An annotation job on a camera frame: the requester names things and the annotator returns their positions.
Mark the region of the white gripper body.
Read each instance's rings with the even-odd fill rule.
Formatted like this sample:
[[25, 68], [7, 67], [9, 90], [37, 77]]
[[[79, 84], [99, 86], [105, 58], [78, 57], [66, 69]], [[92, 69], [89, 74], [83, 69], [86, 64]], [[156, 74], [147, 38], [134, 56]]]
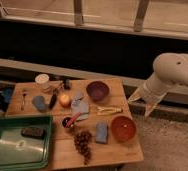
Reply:
[[141, 98], [148, 104], [158, 104], [164, 96], [174, 87], [176, 83], [172, 81], [161, 80], [155, 73], [153, 73], [144, 83], [139, 87]]

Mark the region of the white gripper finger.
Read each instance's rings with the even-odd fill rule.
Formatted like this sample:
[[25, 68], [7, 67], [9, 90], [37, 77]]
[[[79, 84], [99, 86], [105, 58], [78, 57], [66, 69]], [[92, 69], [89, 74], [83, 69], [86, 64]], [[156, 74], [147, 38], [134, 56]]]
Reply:
[[131, 96], [128, 98], [128, 102], [131, 103], [131, 102], [134, 102], [134, 101], [137, 101], [141, 98], [141, 94], [140, 94], [140, 90], [139, 89], [136, 89], [132, 94]]
[[155, 107], [156, 107], [156, 104], [146, 104], [144, 116], [148, 117], [153, 112]]

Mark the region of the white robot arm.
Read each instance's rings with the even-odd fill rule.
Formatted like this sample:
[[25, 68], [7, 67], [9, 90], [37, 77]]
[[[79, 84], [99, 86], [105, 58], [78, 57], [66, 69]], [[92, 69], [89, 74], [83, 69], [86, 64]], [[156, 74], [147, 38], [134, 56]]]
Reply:
[[148, 117], [165, 95], [176, 85], [188, 87], [188, 54], [162, 53], [153, 62], [153, 73], [128, 98], [128, 102], [143, 99]]

